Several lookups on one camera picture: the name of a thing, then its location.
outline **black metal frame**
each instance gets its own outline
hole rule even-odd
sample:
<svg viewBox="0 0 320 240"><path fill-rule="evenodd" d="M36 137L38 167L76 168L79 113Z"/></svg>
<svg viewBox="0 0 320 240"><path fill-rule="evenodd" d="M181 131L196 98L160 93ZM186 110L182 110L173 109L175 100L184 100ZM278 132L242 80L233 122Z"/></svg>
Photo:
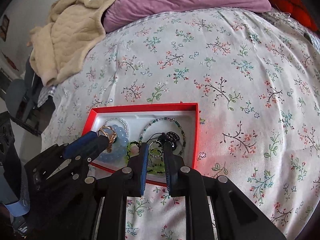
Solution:
<svg viewBox="0 0 320 240"><path fill-rule="evenodd" d="M172 153L167 138L162 140L169 194L186 198L187 240L214 239L208 196L219 240L285 240L227 177L202 176ZM50 147L25 165L31 208L24 218L33 228L27 240L124 239L127 197L141 197L144 192L148 144L141 144L139 155L131 157L126 168L107 178L90 178L92 183L86 183L88 161L108 143L107 137L89 132L71 145ZM49 177L70 154L71 163Z"/></svg>

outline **beige fleece blanket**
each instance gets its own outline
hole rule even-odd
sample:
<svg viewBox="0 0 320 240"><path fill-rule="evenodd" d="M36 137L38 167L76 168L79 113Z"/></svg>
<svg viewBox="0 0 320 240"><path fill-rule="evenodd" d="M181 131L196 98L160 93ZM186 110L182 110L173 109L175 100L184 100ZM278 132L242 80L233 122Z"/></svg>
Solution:
<svg viewBox="0 0 320 240"><path fill-rule="evenodd" d="M30 31L30 64L44 86L60 84L82 70L89 50L106 35L101 16L114 1L58 0L48 24Z"/></svg>

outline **floral bedsheet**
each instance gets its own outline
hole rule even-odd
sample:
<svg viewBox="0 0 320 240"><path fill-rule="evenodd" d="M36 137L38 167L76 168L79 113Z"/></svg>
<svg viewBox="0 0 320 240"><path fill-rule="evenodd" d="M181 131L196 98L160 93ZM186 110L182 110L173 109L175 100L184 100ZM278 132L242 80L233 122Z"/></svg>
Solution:
<svg viewBox="0 0 320 240"><path fill-rule="evenodd" d="M43 149L79 138L93 107L198 102L196 168L228 176L294 239L320 197L319 60L301 33L246 10L147 17L108 34L58 86ZM185 239L184 217L183 198L147 185L128 199L126 238Z"/></svg>

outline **green beaded bracelet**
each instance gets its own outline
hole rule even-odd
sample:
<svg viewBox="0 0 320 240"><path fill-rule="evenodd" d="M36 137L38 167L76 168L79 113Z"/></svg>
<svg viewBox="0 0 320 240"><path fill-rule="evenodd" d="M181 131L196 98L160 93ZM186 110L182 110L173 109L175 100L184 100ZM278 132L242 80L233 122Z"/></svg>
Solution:
<svg viewBox="0 0 320 240"><path fill-rule="evenodd" d="M186 147L186 136L184 134L184 131L181 127L181 125L174 119L174 118L168 118L168 117L162 117L162 118L158 118L158 119L155 119L153 120L152 122L150 122L142 131L141 135L140 135L140 138L139 138L139 143L141 144L142 142L142 138L143 138L143 135L144 133L146 132L146 130L153 124L153 123L156 123L158 121L161 121L161 120L169 120L170 122L174 122L178 128L180 129L181 131L181 134L182 134L182 138L183 138L183 143L182 143L182 148L180 150L180 152L178 153L179 155L182 155L182 153L184 152L184 148Z"/></svg>

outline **checkered cloth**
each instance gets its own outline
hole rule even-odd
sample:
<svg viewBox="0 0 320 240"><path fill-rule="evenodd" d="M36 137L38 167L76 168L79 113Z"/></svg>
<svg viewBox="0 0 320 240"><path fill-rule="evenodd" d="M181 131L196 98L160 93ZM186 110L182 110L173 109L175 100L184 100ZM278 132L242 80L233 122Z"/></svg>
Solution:
<svg viewBox="0 0 320 240"><path fill-rule="evenodd" d="M57 86L43 87L38 98L38 107L42 106L49 96L53 97L56 90Z"/></svg>

